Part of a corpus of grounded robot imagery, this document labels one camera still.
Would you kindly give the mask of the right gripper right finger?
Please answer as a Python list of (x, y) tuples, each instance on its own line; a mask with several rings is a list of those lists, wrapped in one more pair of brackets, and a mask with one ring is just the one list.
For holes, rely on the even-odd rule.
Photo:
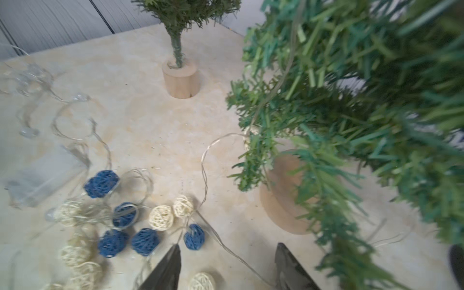
[(275, 252), (275, 290), (320, 290), (288, 247), (279, 242)]

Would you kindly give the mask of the small christmas tree wooden base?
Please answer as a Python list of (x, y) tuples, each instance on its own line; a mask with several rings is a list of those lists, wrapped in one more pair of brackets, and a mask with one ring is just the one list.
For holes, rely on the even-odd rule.
[(301, 164), (296, 203), (327, 248), (318, 270), (345, 290), (400, 284), (372, 259), (352, 209), (369, 167), (397, 200), (464, 242), (464, 4), (462, 1), (264, 1), (250, 29), (244, 76), (232, 83), (249, 148), (235, 174), (242, 191), (265, 182), (279, 139)]

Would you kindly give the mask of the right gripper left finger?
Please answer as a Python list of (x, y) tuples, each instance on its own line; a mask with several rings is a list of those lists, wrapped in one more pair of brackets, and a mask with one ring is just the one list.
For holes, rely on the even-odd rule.
[(177, 290), (181, 272), (181, 250), (173, 245), (138, 290)]

